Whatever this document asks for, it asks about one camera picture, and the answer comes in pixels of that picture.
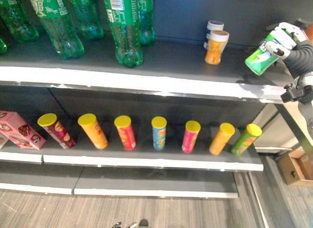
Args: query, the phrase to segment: snack box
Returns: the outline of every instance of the snack box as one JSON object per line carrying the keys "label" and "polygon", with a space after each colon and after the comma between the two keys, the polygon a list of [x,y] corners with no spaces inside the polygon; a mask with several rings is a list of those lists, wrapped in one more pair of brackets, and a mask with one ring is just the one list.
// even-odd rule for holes
{"label": "snack box", "polygon": [[39,150],[45,143],[45,139],[16,112],[0,111],[0,133],[21,148]]}
{"label": "snack box", "polygon": [[0,149],[6,144],[7,141],[8,141],[8,138],[0,134]]}

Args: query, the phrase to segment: white shelf edge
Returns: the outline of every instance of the white shelf edge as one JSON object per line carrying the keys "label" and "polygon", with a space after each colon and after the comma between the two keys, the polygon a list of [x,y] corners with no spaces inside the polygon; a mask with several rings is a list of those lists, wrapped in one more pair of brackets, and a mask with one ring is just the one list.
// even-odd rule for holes
{"label": "white shelf edge", "polygon": [[12,153],[12,152],[0,152],[0,160],[5,161],[20,161],[20,162],[41,162],[42,155],[25,154],[25,153]]}
{"label": "white shelf edge", "polygon": [[72,194],[72,189],[70,188],[57,188],[57,187],[48,187],[48,186],[35,186],[35,185],[11,184],[11,183],[0,183],[0,189],[41,192],[41,193],[49,193],[49,194],[65,194],[65,195]]}
{"label": "white shelf edge", "polygon": [[192,168],[220,171],[263,171],[263,164],[239,162],[214,162],[194,160],[166,160],[166,159],[130,159],[130,158],[103,158],[87,156],[53,156],[44,155],[45,163],[79,164],[102,166],[139,166],[158,168]]}
{"label": "white shelf edge", "polygon": [[155,197],[194,197],[194,198],[238,198],[238,193],[204,191],[168,190],[112,190],[112,189],[74,189],[75,195],[112,195],[112,196],[155,196]]}
{"label": "white shelf edge", "polygon": [[173,93],[217,97],[258,99],[262,103],[282,103],[283,87],[249,85],[216,81],[181,79],[164,76],[145,76],[63,68],[1,67],[1,81],[50,84],[53,88],[72,88],[67,85],[151,91],[154,95]]}

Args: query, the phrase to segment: blue pringles can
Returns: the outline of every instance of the blue pringles can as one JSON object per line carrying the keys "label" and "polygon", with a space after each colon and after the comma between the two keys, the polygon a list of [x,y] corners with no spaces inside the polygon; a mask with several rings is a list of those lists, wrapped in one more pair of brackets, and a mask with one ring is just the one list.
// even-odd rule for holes
{"label": "blue pringles can", "polygon": [[153,133],[153,147],[161,151],[165,147],[167,121],[164,117],[156,116],[151,120]]}

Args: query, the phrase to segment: green plastic bottle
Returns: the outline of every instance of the green plastic bottle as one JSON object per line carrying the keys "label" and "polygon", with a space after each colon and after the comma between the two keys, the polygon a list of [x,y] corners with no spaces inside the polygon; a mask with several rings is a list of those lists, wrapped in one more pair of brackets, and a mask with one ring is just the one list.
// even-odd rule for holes
{"label": "green plastic bottle", "polygon": [[7,51],[7,47],[5,42],[0,38],[0,54],[5,53]]}
{"label": "green plastic bottle", "polygon": [[139,42],[137,0],[104,0],[120,65],[139,66],[143,55]]}
{"label": "green plastic bottle", "polygon": [[52,44],[63,59],[78,58],[84,47],[77,37],[64,0],[30,0]]}
{"label": "green plastic bottle", "polygon": [[140,43],[143,46],[153,44],[156,34],[153,28],[153,0],[137,0],[140,22]]}
{"label": "green plastic bottle", "polygon": [[17,41],[34,41],[39,37],[25,13],[21,0],[0,0],[0,16]]}
{"label": "green plastic bottle", "polygon": [[79,23],[79,31],[86,40],[100,40],[104,32],[94,0],[69,0]]}
{"label": "green plastic bottle", "polygon": [[265,43],[267,41],[274,41],[288,49],[292,49],[296,46],[295,41],[285,31],[276,27],[275,30],[271,31],[263,40],[260,47],[245,60],[246,65],[257,75],[262,75],[264,71],[279,58],[266,50]]}

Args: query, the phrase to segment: shelf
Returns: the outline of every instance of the shelf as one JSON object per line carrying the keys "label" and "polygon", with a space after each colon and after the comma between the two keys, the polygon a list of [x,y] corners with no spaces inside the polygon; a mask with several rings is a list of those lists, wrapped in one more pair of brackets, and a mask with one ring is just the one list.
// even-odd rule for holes
{"label": "shelf", "polygon": [[284,89],[273,84],[291,80],[281,68],[268,71],[271,80],[254,75],[244,64],[248,54],[232,48],[214,66],[205,63],[202,46],[156,42],[144,48],[144,64],[130,69],[118,65],[110,36],[84,46],[82,58],[64,61],[45,34],[13,43],[0,56],[0,84],[281,103]]}
{"label": "shelf", "polygon": [[0,189],[72,194],[82,167],[0,164]]}
{"label": "shelf", "polygon": [[85,168],[76,195],[237,198],[232,173],[129,168]]}
{"label": "shelf", "polygon": [[[56,141],[49,137],[40,151],[19,149],[12,143],[7,143],[1,152],[3,154],[41,154],[43,162],[51,164],[263,171],[263,164],[253,146],[240,157],[230,153],[230,145],[227,145],[218,156],[210,154],[207,148],[211,142],[211,136],[215,136],[217,128],[202,127],[194,152],[185,154],[181,150],[183,126],[168,126],[166,147],[160,152],[153,148],[150,125],[134,125],[137,146],[131,152],[123,150],[115,126],[103,123],[102,127],[109,139],[109,145],[105,150],[97,150],[86,134],[79,129],[77,145],[73,149],[62,149]],[[238,137],[239,132],[237,131],[229,143],[233,144]]]}

